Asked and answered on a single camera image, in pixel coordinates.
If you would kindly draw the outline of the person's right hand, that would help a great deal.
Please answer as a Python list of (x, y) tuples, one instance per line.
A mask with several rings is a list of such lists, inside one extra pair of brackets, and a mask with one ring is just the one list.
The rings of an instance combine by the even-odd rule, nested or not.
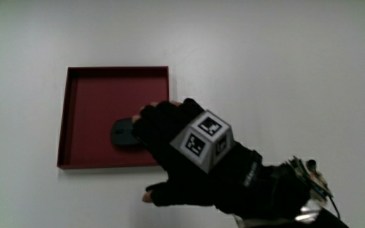
[(318, 185), (298, 160), (264, 166), (258, 152), (233, 139), (229, 124), (190, 98), (145, 106), (132, 122), (133, 136), (168, 173), (166, 182), (146, 188), (143, 201), (300, 226), (295, 219)]

